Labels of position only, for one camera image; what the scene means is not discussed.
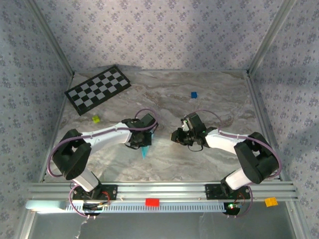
red block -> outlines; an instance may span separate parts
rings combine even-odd
[[[157,198],[146,198],[145,199],[145,206],[147,207],[159,207],[160,200]]]

black and white checkerboard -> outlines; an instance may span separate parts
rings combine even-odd
[[[82,115],[130,86],[129,79],[113,66],[66,91],[65,95]]]

blue block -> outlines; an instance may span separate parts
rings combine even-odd
[[[192,99],[196,99],[196,98],[197,98],[197,92],[192,92],[192,93],[190,93],[190,97],[191,97]]]

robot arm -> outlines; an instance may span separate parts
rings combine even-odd
[[[192,146],[194,142],[207,148],[219,148],[236,154],[241,168],[230,173],[221,180],[221,189],[225,195],[250,183],[261,183],[279,168],[276,157],[262,145],[248,139],[257,139],[269,145],[260,133],[251,135],[231,134],[219,131],[217,128],[206,128],[196,113],[185,116],[182,128],[171,135],[171,140],[182,145]],[[230,138],[224,135],[235,135]]]
[[[63,144],[55,152],[52,160],[66,180],[74,181],[86,192],[92,192],[100,185],[100,181],[86,168],[89,156],[105,146],[119,143],[129,143],[129,147],[132,148],[151,145],[152,133],[157,126],[155,122],[156,120],[147,114],[142,119],[125,119],[112,127],[94,132],[79,133],[76,129],[72,129],[62,140],[77,136],[84,138]],[[131,128],[150,127],[153,124],[155,126],[148,130],[130,130]]]

yellow block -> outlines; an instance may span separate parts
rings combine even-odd
[[[100,118],[98,116],[93,116],[92,120],[93,120],[94,123],[100,122]]]
[[[265,199],[266,207],[277,206],[278,202],[276,198],[266,198]]]

